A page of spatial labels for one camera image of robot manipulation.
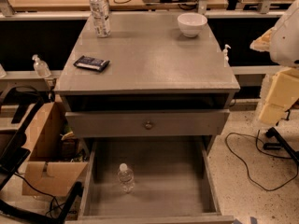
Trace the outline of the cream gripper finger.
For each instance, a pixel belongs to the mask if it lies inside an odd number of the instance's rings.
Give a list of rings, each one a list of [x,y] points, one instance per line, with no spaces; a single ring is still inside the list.
[[[277,72],[272,76],[270,90],[258,116],[259,121],[275,125],[298,100],[299,70],[288,68]]]
[[[274,36],[276,29],[268,29],[264,34],[253,40],[250,48],[259,52],[272,52],[275,50]]]

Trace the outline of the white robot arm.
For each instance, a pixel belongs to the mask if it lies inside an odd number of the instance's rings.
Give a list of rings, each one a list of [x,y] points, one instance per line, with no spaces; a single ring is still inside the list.
[[[249,46],[267,51],[270,59],[284,69],[262,86],[262,109],[258,120],[268,125],[279,122],[299,100],[299,0],[295,0],[276,24]]]

